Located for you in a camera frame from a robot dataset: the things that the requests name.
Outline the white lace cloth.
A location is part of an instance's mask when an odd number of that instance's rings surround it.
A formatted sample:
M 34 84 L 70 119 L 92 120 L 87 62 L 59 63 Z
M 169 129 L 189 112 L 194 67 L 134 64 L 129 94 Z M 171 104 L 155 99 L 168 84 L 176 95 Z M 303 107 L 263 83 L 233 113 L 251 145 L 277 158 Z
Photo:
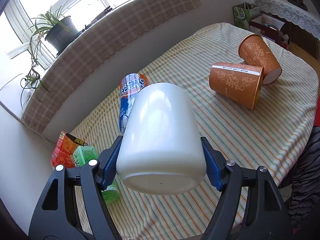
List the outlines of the white lace cloth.
M 301 9 L 287 0 L 254 0 L 261 11 L 283 18 L 306 30 L 319 40 L 319 17 Z

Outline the potted spider plant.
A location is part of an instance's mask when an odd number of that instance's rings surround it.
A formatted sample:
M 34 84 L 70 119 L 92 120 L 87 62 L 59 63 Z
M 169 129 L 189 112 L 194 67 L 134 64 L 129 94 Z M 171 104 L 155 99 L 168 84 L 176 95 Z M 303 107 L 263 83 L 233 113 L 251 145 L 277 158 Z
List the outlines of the potted spider plant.
M 40 65 L 39 56 L 42 55 L 43 41 L 48 42 L 57 50 L 60 55 L 69 44 L 71 44 L 81 32 L 74 26 L 71 16 L 64 16 L 64 6 L 59 6 L 55 11 L 47 10 L 44 14 L 39 14 L 30 19 L 31 26 L 27 29 L 31 31 L 28 50 L 31 55 L 31 69 L 21 79 L 24 84 L 20 84 L 22 90 L 37 90 L 42 87 L 47 90 L 47 86 L 42 81 L 40 73 L 35 69 Z

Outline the green plastic bottle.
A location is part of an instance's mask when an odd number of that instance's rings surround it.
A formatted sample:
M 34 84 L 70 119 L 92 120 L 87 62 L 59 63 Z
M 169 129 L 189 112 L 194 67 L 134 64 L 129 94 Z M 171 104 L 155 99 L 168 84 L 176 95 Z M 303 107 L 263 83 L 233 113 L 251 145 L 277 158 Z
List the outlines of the green plastic bottle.
M 99 154 L 97 153 L 94 146 L 78 146 L 72 158 L 76 167 L 84 166 L 85 163 L 88 163 L 90 160 L 97 159 Z M 101 192 L 105 204 L 112 204 L 120 199 L 120 192 L 118 190 L 116 181 L 114 180 L 107 189 Z

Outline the blue-label crushed plastic bottle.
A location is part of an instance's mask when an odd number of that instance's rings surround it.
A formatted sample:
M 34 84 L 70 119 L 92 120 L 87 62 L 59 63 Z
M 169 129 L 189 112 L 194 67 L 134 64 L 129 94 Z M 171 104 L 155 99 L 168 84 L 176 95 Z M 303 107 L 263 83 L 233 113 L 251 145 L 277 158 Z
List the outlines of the blue-label crushed plastic bottle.
M 150 83 L 146 76 L 131 73 L 120 82 L 119 131 L 124 134 L 137 94 Z

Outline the orange patterned paper cup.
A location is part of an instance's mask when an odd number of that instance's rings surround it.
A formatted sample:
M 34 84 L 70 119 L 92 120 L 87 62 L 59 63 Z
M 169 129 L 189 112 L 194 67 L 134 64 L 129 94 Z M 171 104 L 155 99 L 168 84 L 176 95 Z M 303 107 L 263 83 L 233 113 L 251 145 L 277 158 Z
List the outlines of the orange patterned paper cup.
M 263 83 L 262 67 L 216 62 L 209 73 L 209 86 L 217 93 L 254 110 Z

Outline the black object on windowsill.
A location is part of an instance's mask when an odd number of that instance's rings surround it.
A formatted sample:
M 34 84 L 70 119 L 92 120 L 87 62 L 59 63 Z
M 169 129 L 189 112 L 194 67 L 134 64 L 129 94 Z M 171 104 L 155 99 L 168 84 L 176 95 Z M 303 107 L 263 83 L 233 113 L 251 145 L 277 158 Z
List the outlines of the black object on windowsill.
M 104 9 L 97 17 L 95 17 L 88 25 L 85 25 L 84 29 L 82 29 L 82 32 L 86 31 L 88 28 L 90 28 L 92 25 L 97 23 L 99 20 L 101 20 L 103 17 L 105 17 L 108 13 L 110 13 L 113 10 L 113 8 L 109 5 L 106 9 Z

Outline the brown plaid windowsill cloth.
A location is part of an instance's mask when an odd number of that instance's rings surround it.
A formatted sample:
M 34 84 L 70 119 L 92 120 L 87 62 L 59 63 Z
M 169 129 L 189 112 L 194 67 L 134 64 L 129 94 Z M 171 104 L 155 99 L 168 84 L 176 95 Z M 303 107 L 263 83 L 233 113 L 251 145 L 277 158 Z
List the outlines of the brown plaid windowsill cloth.
M 201 5 L 201 0 L 132 0 L 104 16 L 48 69 L 22 113 L 25 126 L 42 133 L 65 100 L 103 62 L 158 25 Z

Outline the white plastic cup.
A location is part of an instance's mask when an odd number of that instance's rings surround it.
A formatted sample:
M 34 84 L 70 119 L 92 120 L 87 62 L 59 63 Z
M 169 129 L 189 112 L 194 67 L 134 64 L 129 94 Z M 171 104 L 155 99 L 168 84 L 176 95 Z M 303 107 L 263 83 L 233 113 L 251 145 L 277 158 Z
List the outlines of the white plastic cup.
M 185 90 L 154 83 L 138 93 L 116 169 L 126 187 L 141 193 L 171 195 L 198 187 L 206 174 L 206 161 Z

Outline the green paper bag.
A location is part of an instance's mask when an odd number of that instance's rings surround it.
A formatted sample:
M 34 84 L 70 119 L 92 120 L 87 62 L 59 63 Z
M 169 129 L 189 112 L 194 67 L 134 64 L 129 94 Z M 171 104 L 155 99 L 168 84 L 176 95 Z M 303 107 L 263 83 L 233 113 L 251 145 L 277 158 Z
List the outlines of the green paper bag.
M 244 2 L 232 7 L 234 25 L 249 30 L 249 22 L 260 15 L 260 8 L 255 4 Z

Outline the striped yellow tablecloth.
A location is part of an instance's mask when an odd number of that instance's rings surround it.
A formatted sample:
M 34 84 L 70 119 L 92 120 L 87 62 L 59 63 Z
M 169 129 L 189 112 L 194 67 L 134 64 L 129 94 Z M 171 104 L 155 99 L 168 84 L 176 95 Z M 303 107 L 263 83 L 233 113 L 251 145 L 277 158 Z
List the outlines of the striped yellow tablecloth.
M 303 152 L 313 127 L 318 75 L 305 61 L 272 41 L 267 45 L 281 76 L 262 87 L 255 110 L 237 105 L 208 84 L 216 62 L 242 63 L 238 54 L 248 31 L 229 23 L 204 27 L 144 69 L 151 83 L 167 82 L 188 92 L 200 134 L 226 159 L 246 168 L 266 166 L 279 184 Z M 154 196 L 115 180 L 120 199 L 108 206 L 122 239 L 182 239 L 205 231 L 219 200 L 208 179 L 193 191 Z

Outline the red-orange snack container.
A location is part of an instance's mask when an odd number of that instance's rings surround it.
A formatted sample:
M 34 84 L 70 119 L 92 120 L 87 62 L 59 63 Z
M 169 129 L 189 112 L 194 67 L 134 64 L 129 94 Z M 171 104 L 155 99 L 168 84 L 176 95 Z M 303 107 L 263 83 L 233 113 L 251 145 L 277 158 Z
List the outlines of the red-orange snack container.
M 63 165 L 65 168 L 74 168 L 73 153 L 79 146 L 87 146 L 88 143 L 65 131 L 61 131 L 56 146 L 51 156 L 51 166 Z

